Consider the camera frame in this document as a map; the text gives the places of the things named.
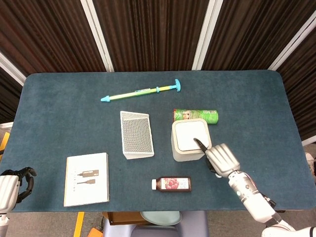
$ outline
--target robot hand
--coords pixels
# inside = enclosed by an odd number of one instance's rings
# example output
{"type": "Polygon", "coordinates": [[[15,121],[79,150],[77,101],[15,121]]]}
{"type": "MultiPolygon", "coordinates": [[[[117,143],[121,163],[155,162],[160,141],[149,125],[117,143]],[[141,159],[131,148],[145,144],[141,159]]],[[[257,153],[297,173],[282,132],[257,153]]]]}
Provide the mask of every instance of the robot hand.
{"type": "Polygon", "coordinates": [[[240,163],[226,144],[217,145],[208,150],[201,141],[196,138],[194,140],[206,154],[217,176],[229,178],[229,185],[251,216],[267,226],[262,237],[316,237],[316,230],[313,227],[295,231],[292,226],[282,220],[273,209],[276,203],[260,193],[250,176],[239,170],[240,163]]]}
{"type": "Polygon", "coordinates": [[[26,167],[21,170],[6,170],[0,175],[0,237],[5,237],[9,224],[6,214],[15,208],[24,198],[32,193],[34,169],[26,167]],[[19,194],[19,187],[25,177],[28,186],[26,191],[19,194]]]}

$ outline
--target small juice bottle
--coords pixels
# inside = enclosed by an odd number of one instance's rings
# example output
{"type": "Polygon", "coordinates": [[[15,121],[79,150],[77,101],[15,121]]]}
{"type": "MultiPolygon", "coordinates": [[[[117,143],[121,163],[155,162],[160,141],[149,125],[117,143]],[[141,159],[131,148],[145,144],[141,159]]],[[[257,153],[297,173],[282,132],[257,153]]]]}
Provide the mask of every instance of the small juice bottle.
{"type": "Polygon", "coordinates": [[[191,192],[191,178],[160,177],[152,180],[152,189],[161,192],[191,192]]]}

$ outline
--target brown curtain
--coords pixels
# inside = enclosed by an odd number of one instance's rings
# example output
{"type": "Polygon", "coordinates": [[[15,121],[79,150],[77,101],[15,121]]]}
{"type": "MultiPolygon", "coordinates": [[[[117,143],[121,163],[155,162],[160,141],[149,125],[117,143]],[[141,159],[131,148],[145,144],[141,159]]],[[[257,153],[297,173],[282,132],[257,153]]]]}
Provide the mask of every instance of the brown curtain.
{"type": "Polygon", "coordinates": [[[0,68],[0,123],[13,122],[22,86],[0,68]]]}
{"type": "Polygon", "coordinates": [[[1,0],[0,51],[26,76],[105,71],[79,0],[1,0]]]}
{"type": "Polygon", "coordinates": [[[94,0],[114,70],[191,70],[208,2],[94,0]]]}
{"type": "Polygon", "coordinates": [[[316,0],[225,0],[203,70],[267,69],[316,10],[316,0]]]}
{"type": "Polygon", "coordinates": [[[316,28],[277,70],[302,140],[316,135],[316,28]]]}

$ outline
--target dark green table cover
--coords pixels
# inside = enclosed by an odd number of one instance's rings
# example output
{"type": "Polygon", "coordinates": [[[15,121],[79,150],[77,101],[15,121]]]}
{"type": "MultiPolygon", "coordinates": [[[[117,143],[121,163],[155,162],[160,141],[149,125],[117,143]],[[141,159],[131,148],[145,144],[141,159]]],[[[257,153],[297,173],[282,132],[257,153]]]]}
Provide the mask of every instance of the dark green table cover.
{"type": "Polygon", "coordinates": [[[171,150],[173,109],[216,109],[213,145],[226,143],[277,209],[316,206],[316,188],[281,76],[274,71],[43,73],[23,87],[1,172],[33,167],[31,196],[15,211],[239,210],[242,203],[204,159],[176,162],[171,150]],[[101,103],[100,98],[174,84],[182,90],[101,103]],[[122,154],[120,111],[150,115],[155,156],[122,154]],[[66,158],[109,154],[110,202],[64,207],[66,158]],[[191,176],[191,193],[160,193],[151,179],[191,176]]]}

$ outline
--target bottle cap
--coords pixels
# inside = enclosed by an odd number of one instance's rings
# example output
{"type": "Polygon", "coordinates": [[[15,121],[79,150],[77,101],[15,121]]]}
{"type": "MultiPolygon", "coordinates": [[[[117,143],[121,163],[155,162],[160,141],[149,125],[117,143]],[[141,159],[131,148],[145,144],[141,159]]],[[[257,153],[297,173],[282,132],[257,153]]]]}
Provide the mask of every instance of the bottle cap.
{"type": "Polygon", "coordinates": [[[152,180],[152,190],[156,190],[156,179],[152,180]]]}

